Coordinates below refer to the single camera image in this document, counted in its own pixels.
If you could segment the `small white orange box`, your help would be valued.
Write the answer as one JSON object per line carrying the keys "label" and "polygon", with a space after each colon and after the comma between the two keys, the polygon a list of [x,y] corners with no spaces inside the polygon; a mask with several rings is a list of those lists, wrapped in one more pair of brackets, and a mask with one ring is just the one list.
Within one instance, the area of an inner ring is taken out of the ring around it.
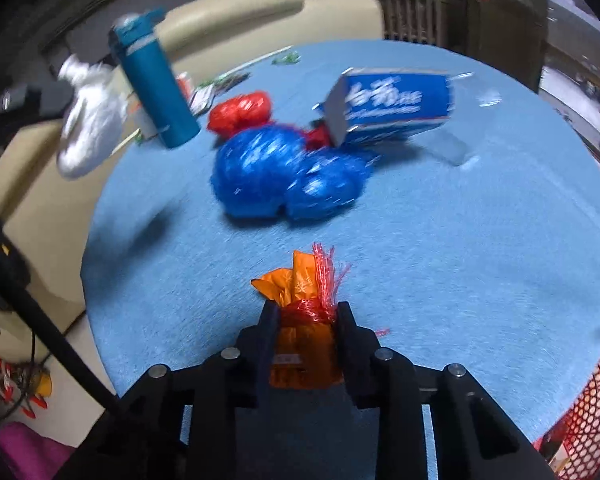
{"label": "small white orange box", "polygon": [[135,127],[140,129],[140,142],[153,139],[157,135],[154,123],[140,102],[132,102],[128,106],[128,112]]}

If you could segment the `blue plastic bag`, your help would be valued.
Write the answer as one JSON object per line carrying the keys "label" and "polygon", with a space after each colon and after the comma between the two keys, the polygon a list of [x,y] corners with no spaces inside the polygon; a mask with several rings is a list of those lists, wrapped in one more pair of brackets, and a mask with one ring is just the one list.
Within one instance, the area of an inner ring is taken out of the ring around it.
{"label": "blue plastic bag", "polygon": [[354,205],[378,158],[357,148],[310,150],[299,130],[269,124],[226,140],[210,182],[234,219],[317,222]]}

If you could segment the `grey silver bag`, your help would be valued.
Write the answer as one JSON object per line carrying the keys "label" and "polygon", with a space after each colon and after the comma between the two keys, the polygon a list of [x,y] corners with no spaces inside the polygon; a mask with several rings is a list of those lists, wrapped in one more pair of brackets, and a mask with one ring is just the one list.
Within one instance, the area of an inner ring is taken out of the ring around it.
{"label": "grey silver bag", "polygon": [[61,65],[58,79],[71,84],[73,99],[62,124],[56,164],[61,177],[76,180],[106,162],[117,147],[126,99],[114,88],[109,65],[83,63],[75,54]]}

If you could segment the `blue table cloth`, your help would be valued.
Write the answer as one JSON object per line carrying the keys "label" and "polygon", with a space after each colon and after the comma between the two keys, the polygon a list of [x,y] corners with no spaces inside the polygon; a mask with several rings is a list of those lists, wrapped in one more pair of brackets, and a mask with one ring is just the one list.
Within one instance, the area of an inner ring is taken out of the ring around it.
{"label": "blue table cloth", "polygon": [[86,312],[114,388],[196,364],[262,307],[251,280],[314,243],[349,268],[356,320],[414,363],[460,362],[538,438],[600,359],[600,168],[577,133],[516,80],[471,58],[392,41],[311,44],[253,66],[247,89],[300,125],[352,66],[472,73],[501,93],[477,154],[455,167],[390,148],[354,206],[325,222],[230,221],[210,186],[215,138],[133,145],[97,203],[82,262]]}

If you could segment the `red mesh waste basket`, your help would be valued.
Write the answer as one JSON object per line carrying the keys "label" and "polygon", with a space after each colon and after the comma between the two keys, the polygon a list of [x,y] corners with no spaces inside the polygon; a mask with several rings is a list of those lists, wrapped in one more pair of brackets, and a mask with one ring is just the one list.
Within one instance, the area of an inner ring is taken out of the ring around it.
{"label": "red mesh waste basket", "polygon": [[565,415],[535,441],[557,479],[595,479],[600,473],[600,360]]}

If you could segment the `orange wrapper trash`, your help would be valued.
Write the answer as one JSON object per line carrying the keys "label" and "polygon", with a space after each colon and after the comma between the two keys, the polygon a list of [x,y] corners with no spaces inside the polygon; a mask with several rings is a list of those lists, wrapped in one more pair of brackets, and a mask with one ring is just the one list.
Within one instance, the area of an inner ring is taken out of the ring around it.
{"label": "orange wrapper trash", "polygon": [[349,268],[337,269],[334,253],[334,248],[315,243],[310,252],[296,250],[289,268],[251,281],[279,313],[268,378],[275,389],[317,390],[342,382],[334,326],[338,288]]}

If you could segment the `clear plastic container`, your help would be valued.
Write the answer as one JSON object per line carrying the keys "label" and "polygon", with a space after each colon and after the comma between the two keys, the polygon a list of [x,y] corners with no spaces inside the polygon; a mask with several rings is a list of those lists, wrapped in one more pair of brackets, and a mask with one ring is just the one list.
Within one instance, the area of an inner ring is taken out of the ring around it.
{"label": "clear plastic container", "polygon": [[452,166],[462,166],[477,154],[500,111],[501,93],[483,84],[453,84],[450,118],[441,126],[416,136],[426,154]]}

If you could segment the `red plastic bag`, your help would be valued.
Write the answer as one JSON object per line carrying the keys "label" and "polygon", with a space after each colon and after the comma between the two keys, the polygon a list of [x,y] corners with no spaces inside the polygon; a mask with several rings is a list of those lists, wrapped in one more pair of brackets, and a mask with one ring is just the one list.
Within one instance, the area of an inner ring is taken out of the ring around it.
{"label": "red plastic bag", "polygon": [[264,91],[253,91],[234,96],[212,107],[207,127],[223,141],[248,129],[276,126],[298,133],[308,151],[334,146],[324,122],[314,122],[310,128],[300,128],[274,122],[272,114],[273,105],[270,96]]}

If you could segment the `white straw stick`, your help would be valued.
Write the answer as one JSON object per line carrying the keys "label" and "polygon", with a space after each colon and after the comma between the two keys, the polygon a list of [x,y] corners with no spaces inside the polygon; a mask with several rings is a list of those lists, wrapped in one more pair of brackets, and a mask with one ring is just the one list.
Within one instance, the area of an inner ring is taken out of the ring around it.
{"label": "white straw stick", "polygon": [[290,44],[289,46],[282,47],[280,49],[262,54],[262,55],[258,56],[257,58],[253,58],[252,60],[243,62],[242,64],[231,68],[230,70],[226,70],[224,73],[220,73],[218,76],[212,76],[210,79],[207,79],[205,82],[212,82],[212,81],[220,80],[220,79],[226,78],[230,75],[233,75],[234,73],[239,73],[242,70],[246,70],[250,66],[253,66],[260,62],[269,60],[270,58],[276,58],[276,56],[279,56],[280,54],[290,51],[292,49],[292,47],[293,46]]}

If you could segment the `teal thermos bottle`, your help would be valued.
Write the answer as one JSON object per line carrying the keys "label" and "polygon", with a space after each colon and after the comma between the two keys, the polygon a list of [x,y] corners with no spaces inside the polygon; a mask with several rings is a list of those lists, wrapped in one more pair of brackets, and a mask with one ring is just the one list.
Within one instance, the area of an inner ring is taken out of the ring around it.
{"label": "teal thermos bottle", "polygon": [[155,31],[165,18],[160,9],[120,16],[108,32],[108,44],[162,144],[178,148],[192,140],[200,127]]}

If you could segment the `snack packets pile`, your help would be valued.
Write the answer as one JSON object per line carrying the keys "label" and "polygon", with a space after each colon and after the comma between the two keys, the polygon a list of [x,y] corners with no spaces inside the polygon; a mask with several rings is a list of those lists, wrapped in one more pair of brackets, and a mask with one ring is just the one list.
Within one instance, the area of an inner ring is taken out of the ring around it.
{"label": "snack packets pile", "polygon": [[235,88],[250,77],[250,73],[238,72],[210,79],[202,84],[194,84],[188,73],[176,76],[176,82],[183,92],[189,110],[194,116],[206,114],[217,96]]}

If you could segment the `green candy wrapper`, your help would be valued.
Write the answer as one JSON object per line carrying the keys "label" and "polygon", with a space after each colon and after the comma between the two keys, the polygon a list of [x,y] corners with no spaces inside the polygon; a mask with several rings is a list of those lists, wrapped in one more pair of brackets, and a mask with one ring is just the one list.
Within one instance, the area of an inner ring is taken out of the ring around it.
{"label": "green candy wrapper", "polygon": [[301,61],[301,55],[297,51],[286,51],[272,59],[272,64],[276,66],[289,66],[298,64]]}

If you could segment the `blue toothpaste box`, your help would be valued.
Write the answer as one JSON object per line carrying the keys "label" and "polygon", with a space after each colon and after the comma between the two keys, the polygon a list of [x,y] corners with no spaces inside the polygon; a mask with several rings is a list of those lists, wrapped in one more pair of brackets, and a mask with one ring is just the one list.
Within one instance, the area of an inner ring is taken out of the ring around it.
{"label": "blue toothpaste box", "polygon": [[314,108],[337,148],[408,139],[445,125],[474,80],[472,73],[350,67]]}

